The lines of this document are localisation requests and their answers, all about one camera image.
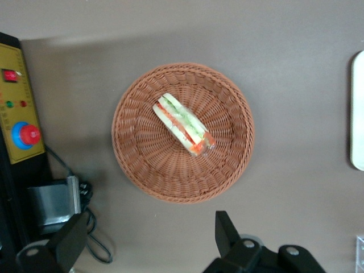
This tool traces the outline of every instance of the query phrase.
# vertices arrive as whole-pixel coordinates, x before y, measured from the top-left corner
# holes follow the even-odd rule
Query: black clamp
[[[221,258],[204,273],[325,273],[301,246],[284,245],[275,253],[254,239],[241,238],[224,211],[216,212],[215,240]]]

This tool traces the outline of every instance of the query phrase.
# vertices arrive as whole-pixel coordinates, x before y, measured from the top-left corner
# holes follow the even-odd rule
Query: green indicator light
[[[12,101],[7,101],[7,102],[6,102],[6,106],[7,106],[8,108],[13,108],[13,107],[14,107],[14,104],[13,104],[13,102],[12,102]]]

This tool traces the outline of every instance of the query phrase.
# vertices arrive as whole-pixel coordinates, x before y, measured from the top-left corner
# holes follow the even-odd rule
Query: gray table surface
[[[364,173],[349,160],[350,66],[364,50],[364,1],[6,1],[0,31],[22,39],[44,137],[95,188],[98,235],[80,272],[201,272],[218,251],[214,213],[276,251],[306,247],[327,272],[354,272]],[[115,107],[157,65],[193,61],[232,79],[255,121],[242,177],[201,204],[156,200],[123,174]],[[56,176],[65,173],[51,161]]]

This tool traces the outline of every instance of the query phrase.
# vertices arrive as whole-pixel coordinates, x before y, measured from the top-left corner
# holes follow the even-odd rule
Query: screw
[[[249,249],[251,249],[252,247],[254,247],[254,246],[255,246],[255,244],[254,244],[251,240],[245,240],[245,241],[244,241],[244,245],[245,245],[247,248],[249,248]]]
[[[294,248],[293,246],[287,247],[287,252],[290,253],[293,256],[297,256],[298,254],[300,254],[300,252],[296,248]]]

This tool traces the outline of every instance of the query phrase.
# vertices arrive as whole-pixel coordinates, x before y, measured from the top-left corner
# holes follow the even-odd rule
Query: round wicker basket
[[[209,129],[216,147],[192,157],[153,112],[169,92]],[[159,66],[128,88],[112,125],[120,167],[140,189],[175,203],[208,200],[227,190],[245,170],[254,146],[254,123],[241,91],[204,65]]]

